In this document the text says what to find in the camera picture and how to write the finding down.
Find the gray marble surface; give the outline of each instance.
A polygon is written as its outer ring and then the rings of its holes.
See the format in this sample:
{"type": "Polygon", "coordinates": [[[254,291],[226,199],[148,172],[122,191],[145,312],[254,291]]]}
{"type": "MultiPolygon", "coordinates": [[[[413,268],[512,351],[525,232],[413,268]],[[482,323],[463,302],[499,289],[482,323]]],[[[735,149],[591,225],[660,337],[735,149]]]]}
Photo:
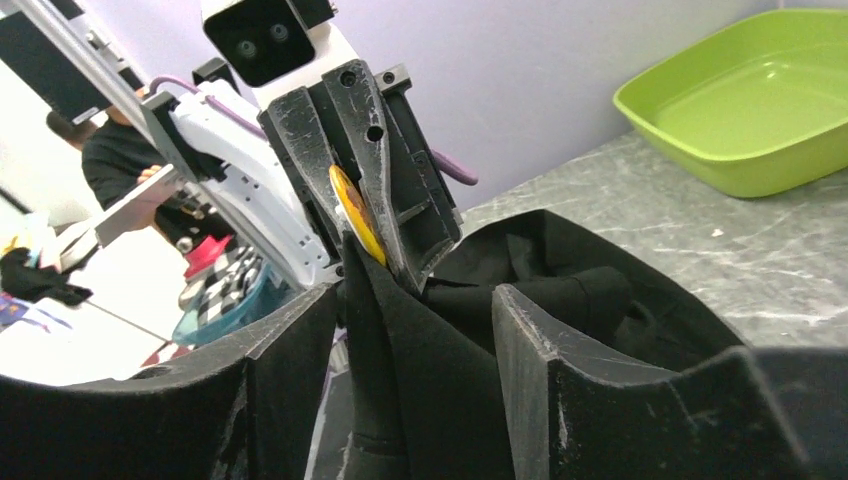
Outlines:
{"type": "Polygon", "coordinates": [[[848,170],[738,200],[630,133],[469,210],[463,228],[535,209],[665,273],[752,345],[848,346],[848,170]]]}

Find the blue laundry basket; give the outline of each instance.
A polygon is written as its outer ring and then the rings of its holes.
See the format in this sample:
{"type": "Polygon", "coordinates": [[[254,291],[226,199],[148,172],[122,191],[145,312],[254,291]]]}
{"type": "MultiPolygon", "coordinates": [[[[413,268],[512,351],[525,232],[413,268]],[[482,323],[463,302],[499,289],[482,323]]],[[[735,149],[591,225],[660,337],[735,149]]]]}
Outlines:
{"type": "Polygon", "coordinates": [[[214,322],[198,328],[197,309],[204,292],[199,292],[186,309],[186,313],[174,329],[173,341],[177,345],[201,346],[228,335],[236,330],[261,320],[297,296],[285,283],[279,287],[270,279],[268,265],[262,267],[257,284],[233,310],[214,322]]]}

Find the aluminum pole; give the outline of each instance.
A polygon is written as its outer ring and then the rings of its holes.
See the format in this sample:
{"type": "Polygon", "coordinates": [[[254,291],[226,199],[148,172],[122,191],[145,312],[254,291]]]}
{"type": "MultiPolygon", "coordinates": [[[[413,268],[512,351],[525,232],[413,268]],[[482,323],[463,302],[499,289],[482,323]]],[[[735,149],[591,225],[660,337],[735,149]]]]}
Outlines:
{"type": "Polygon", "coordinates": [[[133,126],[153,144],[141,113],[139,99],[130,86],[94,49],[80,38],[50,0],[13,0],[18,8],[71,63],[126,115],[133,126]]]}

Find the green tray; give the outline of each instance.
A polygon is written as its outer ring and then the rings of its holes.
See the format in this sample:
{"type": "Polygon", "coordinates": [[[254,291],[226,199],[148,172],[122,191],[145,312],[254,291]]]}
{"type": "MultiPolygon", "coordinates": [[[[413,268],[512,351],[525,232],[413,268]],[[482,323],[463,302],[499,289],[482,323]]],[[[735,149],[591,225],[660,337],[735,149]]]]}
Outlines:
{"type": "Polygon", "coordinates": [[[848,10],[774,10],[634,78],[615,106],[727,195],[763,197],[848,166],[848,10]]]}

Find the yellow round disc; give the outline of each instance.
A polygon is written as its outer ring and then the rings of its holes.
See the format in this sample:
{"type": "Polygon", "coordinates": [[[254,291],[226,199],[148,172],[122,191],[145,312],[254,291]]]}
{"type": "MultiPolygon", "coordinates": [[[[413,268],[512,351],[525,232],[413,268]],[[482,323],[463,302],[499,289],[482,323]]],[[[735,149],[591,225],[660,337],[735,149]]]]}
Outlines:
{"type": "Polygon", "coordinates": [[[377,262],[386,266],[386,252],[383,251],[380,241],[377,239],[377,234],[374,231],[374,224],[371,222],[371,216],[365,208],[365,202],[362,196],[353,186],[344,170],[333,165],[330,167],[330,182],[333,184],[333,190],[336,192],[336,198],[342,205],[347,223],[353,229],[359,243],[365,248],[377,262]]]}

